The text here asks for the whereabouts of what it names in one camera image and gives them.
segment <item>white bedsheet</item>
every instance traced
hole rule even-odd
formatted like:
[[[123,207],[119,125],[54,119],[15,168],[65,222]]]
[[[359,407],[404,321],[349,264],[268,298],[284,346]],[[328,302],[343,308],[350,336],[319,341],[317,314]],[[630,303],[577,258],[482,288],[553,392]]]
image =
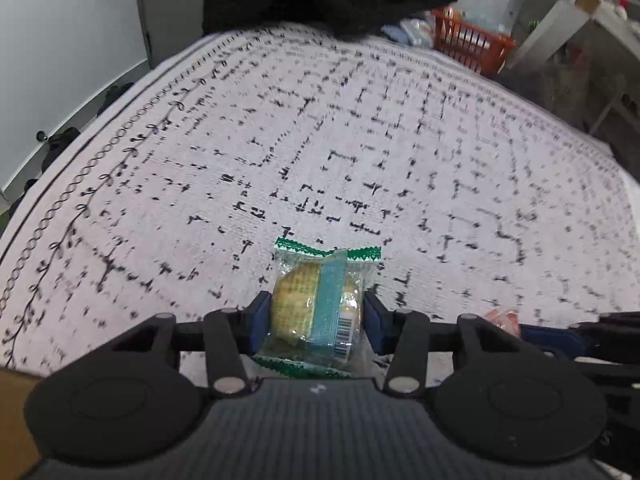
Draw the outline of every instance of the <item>white bedsheet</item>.
[[[298,26],[205,38],[27,194],[0,240],[0,352],[49,374],[158,312],[244,306],[273,287],[283,235],[382,246],[382,301],[435,320],[638,310],[624,183],[570,127],[437,53]],[[181,370],[204,378],[197,355]]]

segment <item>red item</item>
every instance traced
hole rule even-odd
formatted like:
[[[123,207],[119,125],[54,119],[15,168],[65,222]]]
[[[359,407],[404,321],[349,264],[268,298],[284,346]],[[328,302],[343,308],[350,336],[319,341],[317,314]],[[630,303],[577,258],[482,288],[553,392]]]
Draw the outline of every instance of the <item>red item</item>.
[[[436,18],[434,49],[485,77],[493,77],[518,43],[505,34],[492,34],[433,10]]]

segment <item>orange object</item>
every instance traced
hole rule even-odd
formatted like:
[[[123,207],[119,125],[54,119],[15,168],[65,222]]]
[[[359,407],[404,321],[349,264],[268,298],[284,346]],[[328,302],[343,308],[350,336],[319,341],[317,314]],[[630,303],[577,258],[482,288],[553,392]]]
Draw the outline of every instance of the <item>orange object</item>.
[[[493,77],[518,43],[505,34],[492,34],[462,20],[448,18],[439,10],[436,18],[434,49],[485,77]]]

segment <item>blue label strip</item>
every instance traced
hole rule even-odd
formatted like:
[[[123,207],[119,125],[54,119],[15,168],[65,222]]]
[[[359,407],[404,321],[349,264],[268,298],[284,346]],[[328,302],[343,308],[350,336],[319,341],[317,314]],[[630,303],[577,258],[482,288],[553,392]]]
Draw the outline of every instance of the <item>blue label strip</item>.
[[[320,265],[316,308],[308,342],[314,347],[314,352],[327,357],[334,355],[346,265],[346,250],[335,251]]]

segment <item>plastic wrapper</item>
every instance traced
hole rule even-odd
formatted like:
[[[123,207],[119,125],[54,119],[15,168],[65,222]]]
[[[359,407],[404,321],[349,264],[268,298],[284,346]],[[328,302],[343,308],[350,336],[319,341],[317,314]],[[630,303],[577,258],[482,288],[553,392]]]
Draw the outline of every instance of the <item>plastic wrapper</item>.
[[[424,49],[432,49],[434,44],[434,28],[425,20],[412,18],[402,20],[400,28],[409,37],[412,46],[419,46]]]
[[[271,331],[256,362],[293,376],[356,372],[367,271],[380,248],[320,251],[278,238],[275,255]]]
[[[518,323],[518,313],[514,310],[499,310],[494,308],[484,315],[484,318],[491,324],[503,329],[511,335],[520,338],[520,325]]]

